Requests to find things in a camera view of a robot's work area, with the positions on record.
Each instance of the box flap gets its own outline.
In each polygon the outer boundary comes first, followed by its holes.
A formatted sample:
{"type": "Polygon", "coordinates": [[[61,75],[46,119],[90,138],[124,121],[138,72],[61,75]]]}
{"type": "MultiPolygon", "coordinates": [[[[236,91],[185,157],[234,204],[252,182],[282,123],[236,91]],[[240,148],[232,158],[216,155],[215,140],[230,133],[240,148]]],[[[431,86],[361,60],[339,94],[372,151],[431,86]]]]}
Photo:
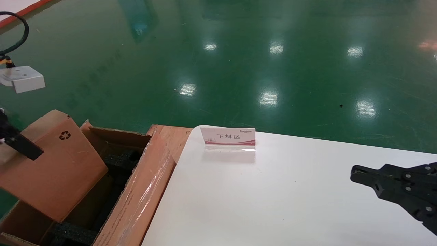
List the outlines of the box flap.
{"type": "Polygon", "coordinates": [[[93,125],[91,125],[90,121],[87,119],[80,127],[80,131],[85,135],[97,153],[102,155],[108,147],[108,141],[101,139],[98,135],[92,132],[90,130],[91,127],[93,127],[93,125]]]}
{"type": "Polygon", "coordinates": [[[100,127],[90,127],[90,131],[113,144],[133,146],[143,149],[147,145],[147,141],[144,141],[144,137],[147,136],[146,134],[100,127]]]}
{"type": "MultiPolygon", "coordinates": [[[[54,109],[30,124],[26,129],[22,130],[21,134],[30,141],[35,142],[47,134],[53,127],[61,124],[69,118],[69,115],[54,109]]],[[[9,145],[0,145],[0,165],[8,162],[17,154],[18,152],[9,145]]]]}
{"type": "Polygon", "coordinates": [[[38,246],[34,243],[20,239],[16,236],[9,235],[7,233],[0,234],[0,243],[4,243],[11,246],[38,246]]]}
{"type": "Polygon", "coordinates": [[[23,201],[18,201],[0,224],[0,232],[39,243],[53,221],[23,201]]]}
{"type": "Polygon", "coordinates": [[[27,136],[44,132],[34,141],[44,153],[0,165],[0,187],[62,222],[108,169],[70,116],[51,111],[29,128],[27,136]]]}

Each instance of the open cardboard box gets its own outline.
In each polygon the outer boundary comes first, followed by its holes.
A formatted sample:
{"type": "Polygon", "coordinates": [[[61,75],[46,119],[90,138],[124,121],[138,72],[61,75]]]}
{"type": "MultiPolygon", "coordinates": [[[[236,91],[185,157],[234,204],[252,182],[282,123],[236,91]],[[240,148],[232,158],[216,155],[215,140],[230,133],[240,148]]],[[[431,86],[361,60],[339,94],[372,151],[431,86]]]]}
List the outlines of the open cardboard box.
{"type": "MultiPolygon", "coordinates": [[[[97,128],[86,121],[80,128],[97,153],[104,158],[123,151],[142,153],[115,206],[101,227],[93,246],[139,246],[176,165],[157,132],[140,134],[97,128]]],[[[90,187],[88,194],[68,214],[64,222],[85,229],[93,227],[116,182],[109,174],[90,187]]],[[[0,223],[0,243],[11,246],[49,245],[56,222],[23,201],[0,223]]]]}

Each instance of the cardboard box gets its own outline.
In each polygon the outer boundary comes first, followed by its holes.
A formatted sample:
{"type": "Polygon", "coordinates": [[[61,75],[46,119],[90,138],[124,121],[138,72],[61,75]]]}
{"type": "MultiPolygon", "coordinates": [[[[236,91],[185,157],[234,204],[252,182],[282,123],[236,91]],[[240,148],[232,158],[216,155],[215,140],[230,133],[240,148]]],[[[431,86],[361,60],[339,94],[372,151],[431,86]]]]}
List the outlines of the cardboard box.
{"type": "Polygon", "coordinates": [[[108,171],[73,119],[52,110],[21,132],[44,153],[35,161],[0,145],[0,188],[62,222],[108,171]]]}
{"type": "MultiPolygon", "coordinates": [[[[157,132],[139,134],[92,127],[85,122],[83,135],[101,157],[121,153],[126,149],[140,151],[142,156],[132,172],[110,216],[93,246],[139,246],[146,234],[158,203],[164,193],[176,162],[157,132]]],[[[106,199],[112,182],[104,176],[65,222],[89,226],[106,199]]],[[[0,223],[0,243],[12,246],[48,245],[54,221],[19,201],[0,223]]]]}

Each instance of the plastic wrap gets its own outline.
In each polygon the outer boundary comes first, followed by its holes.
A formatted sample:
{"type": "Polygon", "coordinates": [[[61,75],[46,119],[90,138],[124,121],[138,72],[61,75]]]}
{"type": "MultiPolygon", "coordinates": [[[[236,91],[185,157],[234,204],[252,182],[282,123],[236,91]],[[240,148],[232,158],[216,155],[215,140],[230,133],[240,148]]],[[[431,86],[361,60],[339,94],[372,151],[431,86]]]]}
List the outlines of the plastic wrap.
{"type": "Polygon", "coordinates": [[[93,245],[140,245],[175,165],[154,133],[93,245]]]}

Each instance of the white table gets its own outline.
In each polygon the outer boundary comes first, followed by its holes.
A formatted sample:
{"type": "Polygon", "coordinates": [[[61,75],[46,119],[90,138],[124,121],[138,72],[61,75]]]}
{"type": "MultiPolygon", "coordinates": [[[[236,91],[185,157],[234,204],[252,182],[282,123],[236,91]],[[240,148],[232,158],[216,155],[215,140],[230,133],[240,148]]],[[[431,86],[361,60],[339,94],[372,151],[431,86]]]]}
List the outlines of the white table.
{"type": "Polygon", "coordinates": [[[433,154],[257,132],[256,152],[204,150],[191,132],[143,246],[437,246],[399,205],[350,181],[353,165],[433,154]]]}

